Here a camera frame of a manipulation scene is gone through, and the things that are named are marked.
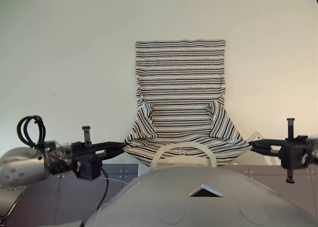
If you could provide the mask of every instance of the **white wire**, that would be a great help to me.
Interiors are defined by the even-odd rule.
[[[119,182],[122,182],[122,183],[125,183],[125,184],[128,184],[127,182],[124,182],[124,181],[121,181],[121,180],[116,180],[116,179],[111,179],[111,178],[106,178],[106,177],[99,177],[101,179],[107,179],[107,180],[111,180],[111,181],[119,181]]]

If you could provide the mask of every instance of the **striped fabric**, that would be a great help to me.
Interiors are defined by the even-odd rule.
[[[210,137],[243,139],[227,115],[224,105],[218,100],[212,101],[207,106],[207,112],[212,123]]]
[[[224,40],[136,43],[138,112],[126,152],[150,164],[164,145],[194,141],[225,164],[250,149],[224,109],[224,51]],[[179,150],[172,149],[162,158],[175,155]]]

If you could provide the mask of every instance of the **mesh grille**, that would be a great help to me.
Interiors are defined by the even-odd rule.
[[[194,193],[191,197],[219,197],[219,196],[206,189],[201,189],[197,193]]]

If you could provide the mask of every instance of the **small label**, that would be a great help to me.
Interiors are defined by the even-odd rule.
[[[185,150],[179,149],[179,156],[185,156]]]

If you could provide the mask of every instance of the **coiled black cable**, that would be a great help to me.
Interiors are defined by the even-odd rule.
[[[101,168],[101,171],[104,173],[105,175],[105,178],[106,178],[106,189],[105,189],[105,192],[104,192],[104,195],[103,197],[101,198],[101,201],[99,202],[98,206],[97,206],[97,209],[99,209],[100,205],[103,203],[105,197],[106,197],[106,194],[107,194],[107,191],[108,191],[108,185],[109,185],[109,180],[108,180],[108,175],[107,175],[107,172],[104,170],[104,168]]]
[[[37,141],[37,143],[34,143],[32,141],[32,139],[29,136],[28,133],[28,124],[30,123],[30,121],[34,119],[34,123],[38,125],[39,128],[39,139]],[[44,142],[45,139],[45,135],[46,135],[46,130],[45,130],[45,126],[43,124],[43,120],[40,116],[38,115],[34,115],[34,116],[26,116],[23,119],[20,120],[20,122],[18,123],[18,125],[16,126],[16,132],[18,134],[19,139],[26,145],[28,145],[30,148],[38,148],[38,144]]]

